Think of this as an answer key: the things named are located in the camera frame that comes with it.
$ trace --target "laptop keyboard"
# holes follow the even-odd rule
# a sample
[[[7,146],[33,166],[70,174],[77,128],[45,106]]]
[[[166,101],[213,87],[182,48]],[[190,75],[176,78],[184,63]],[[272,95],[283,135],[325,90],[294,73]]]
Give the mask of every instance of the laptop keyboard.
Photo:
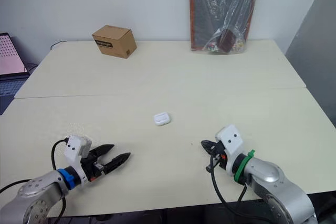
[[[15,95],[25,81],[26,80],[0,82],[0,97],[5,95]]]

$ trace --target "cardboard box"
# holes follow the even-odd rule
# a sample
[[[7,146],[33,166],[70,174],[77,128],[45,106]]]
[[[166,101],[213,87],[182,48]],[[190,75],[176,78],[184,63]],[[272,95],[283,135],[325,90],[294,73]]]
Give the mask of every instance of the cardboard box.
[[[92,34],[102,54],[127,59],[136,50],[131,29],[103,26]]]

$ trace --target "green ring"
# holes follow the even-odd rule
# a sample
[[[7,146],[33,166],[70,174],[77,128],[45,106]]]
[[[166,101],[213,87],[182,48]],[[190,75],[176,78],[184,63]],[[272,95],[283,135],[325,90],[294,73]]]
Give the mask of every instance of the green ring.
[[[240,175],[241,175],[241,173],[243,172],[243,170],[244,170],[244,168],[245,168],[247,162],[248,162],[251,158],[253,158],[254,152],[255,152],[255,150],[250,151],[250,152],[247,154],[247,156],[243,159],[243,161],[241,162],[241,164],[240,164],[240,166],[239,166],[239,168],[238,168],[238,170],[237,170],[237,172],[236,172],[236,174],[235,174],[235,177],[234,177],[235,182],[239,183]]]

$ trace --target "gray wall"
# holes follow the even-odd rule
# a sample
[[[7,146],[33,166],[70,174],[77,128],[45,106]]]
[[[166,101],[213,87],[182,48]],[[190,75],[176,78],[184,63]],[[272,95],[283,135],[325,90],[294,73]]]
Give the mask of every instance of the gray wall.
[[[315,0],[286,53],[336,125],[336,0]]]

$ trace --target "tabletop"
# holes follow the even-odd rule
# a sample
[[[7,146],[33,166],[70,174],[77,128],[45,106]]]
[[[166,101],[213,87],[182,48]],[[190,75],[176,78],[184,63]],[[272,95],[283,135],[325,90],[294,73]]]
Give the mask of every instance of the tabletop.
[[[273,40],[252,40],[237,55],[190,50],[189,41],[138,41],[121,59],[100,53],[94,41],[63,42],[53,48],[16,98],[71,95],[137,95],[202,89],[215,95],[237,90],[304,88],[305,84]]]
[[[123,152],[132,155],[87,188],[71,191],[66,216],[218,203],[200,141],[214,140],[223,126],[235,124],[246,152],[253,148],[256,157],[279,165],[305,192],[336,190],[336,173],[330,172],[336,130],[306,88],[191,91],[161,87],[137,95],[15,99],[0,124],[1,186],[47,173],[52,145],[79,134],[91,138],[93,147],[116,145],[105,161]],[[158,127],[153,115],[162,111],[172,122]],[[57,167],[67,166],[63,149],[57,148]],[[242,186],[220,168],[215,173],[224,198],[236,201]],[[0,207],[16,192],[17,187],[3,192]],[[250,189],[244,197],[256,198]],[[59,209],[60,204],[50,215]]]

